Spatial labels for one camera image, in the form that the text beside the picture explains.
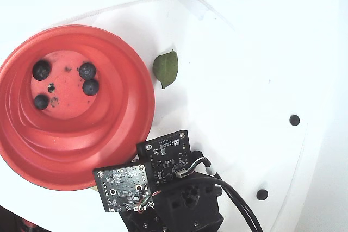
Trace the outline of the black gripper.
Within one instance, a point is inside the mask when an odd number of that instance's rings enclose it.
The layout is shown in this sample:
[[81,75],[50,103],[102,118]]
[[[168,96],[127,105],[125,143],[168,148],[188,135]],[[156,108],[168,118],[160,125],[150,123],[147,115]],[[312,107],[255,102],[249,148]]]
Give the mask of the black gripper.
[[195,172],[183,180],[186,184],[156,195],[154,207],[138,213],[119,213],[128,231],[218,231],[223,223],[218,196],[222,189],[213,183],[192,182],[208,178]]

